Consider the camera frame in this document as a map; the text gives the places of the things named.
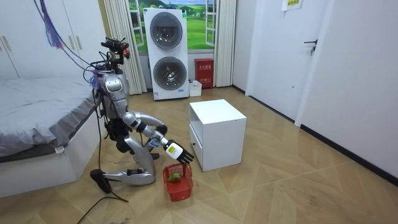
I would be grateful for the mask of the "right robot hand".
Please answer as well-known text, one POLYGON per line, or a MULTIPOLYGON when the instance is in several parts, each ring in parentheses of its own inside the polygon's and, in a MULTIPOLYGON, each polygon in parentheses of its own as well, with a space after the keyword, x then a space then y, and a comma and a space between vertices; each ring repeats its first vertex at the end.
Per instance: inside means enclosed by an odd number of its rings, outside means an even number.
POLYGON ((164 151, 172 158, 181 164, 190 164, 194 160, 194 155, 189 153, 179 143, 174 140, 169 140, 164 146, 164 151))

